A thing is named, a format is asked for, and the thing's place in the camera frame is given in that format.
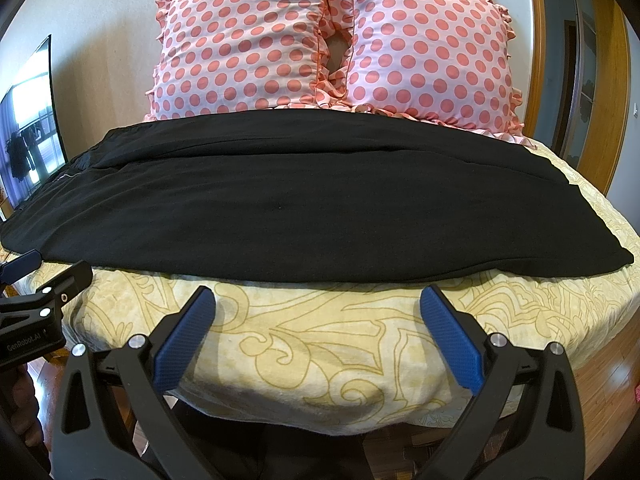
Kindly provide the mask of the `left pink polka-dot pillow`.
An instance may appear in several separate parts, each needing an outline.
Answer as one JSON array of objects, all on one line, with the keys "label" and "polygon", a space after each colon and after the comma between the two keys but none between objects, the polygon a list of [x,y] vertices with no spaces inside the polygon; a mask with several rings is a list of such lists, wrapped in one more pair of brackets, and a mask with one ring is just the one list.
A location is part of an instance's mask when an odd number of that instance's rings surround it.
[{"label": "left pink polka-dot pillow", "polygon": [[330,38],[350,0],[156,0],[160,60],[149,122],[337,106]]}]

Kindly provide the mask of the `wooden door frame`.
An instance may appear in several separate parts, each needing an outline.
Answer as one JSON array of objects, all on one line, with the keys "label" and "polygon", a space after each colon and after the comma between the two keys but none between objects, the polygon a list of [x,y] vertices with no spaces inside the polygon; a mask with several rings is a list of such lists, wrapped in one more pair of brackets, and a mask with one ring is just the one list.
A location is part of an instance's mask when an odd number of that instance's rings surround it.
[{"label": "wooden door frame", "polygon": [[495,0],[514,19],[512,66],[524,133],[600,192],[610,189],[627,127],[631,53],[615,0]]}]

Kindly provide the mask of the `black pants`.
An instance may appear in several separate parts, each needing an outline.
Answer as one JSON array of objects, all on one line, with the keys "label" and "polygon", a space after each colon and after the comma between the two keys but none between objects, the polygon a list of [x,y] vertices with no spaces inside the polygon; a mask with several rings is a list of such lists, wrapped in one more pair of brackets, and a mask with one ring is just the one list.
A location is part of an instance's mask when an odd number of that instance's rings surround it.
[{"label": "black pants", "polygon": [[271,283],[407,283],[631,264],[550,160],[477,133],[330,110],[114,129],[1,228],[49,261]]}]

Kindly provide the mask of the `yellow patterned bed cover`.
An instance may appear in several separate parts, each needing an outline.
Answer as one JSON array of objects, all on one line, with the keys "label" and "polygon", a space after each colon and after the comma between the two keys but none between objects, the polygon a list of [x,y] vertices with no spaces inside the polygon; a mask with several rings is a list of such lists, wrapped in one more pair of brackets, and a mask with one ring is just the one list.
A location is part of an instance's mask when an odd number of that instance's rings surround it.
[{"label": "yellow patterned bed cover", "polygon": [[[559,341],[582,366],[639,305],[639,237],[612,204],[546,148],[550,160],[634,257],[615,272],[532,278],[499,270],[436,280],[485,330],[522,346]],[[65,263],[43,258],[26,281],[42,284]],[[431,282],[271,283],[93,266],[90,288],[65,309],[70,340],[107,349],[149,333],[195,287],[213,289],[216,321],[178,388],[194,408],[326,434],[396,422],[449,426],[468,400],[454,384],[419,314]]]}]

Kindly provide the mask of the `right pink polka-dot pillow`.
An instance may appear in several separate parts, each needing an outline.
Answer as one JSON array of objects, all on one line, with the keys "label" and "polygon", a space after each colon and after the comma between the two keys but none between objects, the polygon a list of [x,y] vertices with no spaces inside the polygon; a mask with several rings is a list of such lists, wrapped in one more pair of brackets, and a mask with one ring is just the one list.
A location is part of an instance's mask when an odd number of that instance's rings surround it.
[{"label": "right pink polka-dot pillow", "polygon": [[528,144],[516,114],[509,11],[491,0],[352,0],[344,102]]}]

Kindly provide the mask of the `wall-mounted flat television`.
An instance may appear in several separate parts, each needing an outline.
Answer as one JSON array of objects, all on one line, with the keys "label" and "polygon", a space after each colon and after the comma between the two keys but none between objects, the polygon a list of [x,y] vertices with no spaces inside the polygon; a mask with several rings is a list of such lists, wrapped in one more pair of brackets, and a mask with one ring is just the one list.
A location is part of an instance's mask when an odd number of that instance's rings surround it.
[{"label": "wall-mounted flat television", "polygon": [[1,187],[11,207],[20,206],[66,162],[46,37],[1,100]]}]

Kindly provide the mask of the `pink polka-dot pillow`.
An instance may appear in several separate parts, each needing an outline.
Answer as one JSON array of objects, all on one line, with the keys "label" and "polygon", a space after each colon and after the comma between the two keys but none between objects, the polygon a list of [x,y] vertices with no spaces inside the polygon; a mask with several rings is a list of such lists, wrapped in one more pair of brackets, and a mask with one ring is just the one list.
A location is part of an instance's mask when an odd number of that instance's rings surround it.
[{"label": "pink polka-dot pillow", "polygon": [[491,0],[352,0],[344,102],[528,144],[516,114],[509,11]]},{"label": "pink polka-dot pillow", "polygon": [[330,38],[350,0],[156,0],[160,60],[149,122],[337,106]]}]

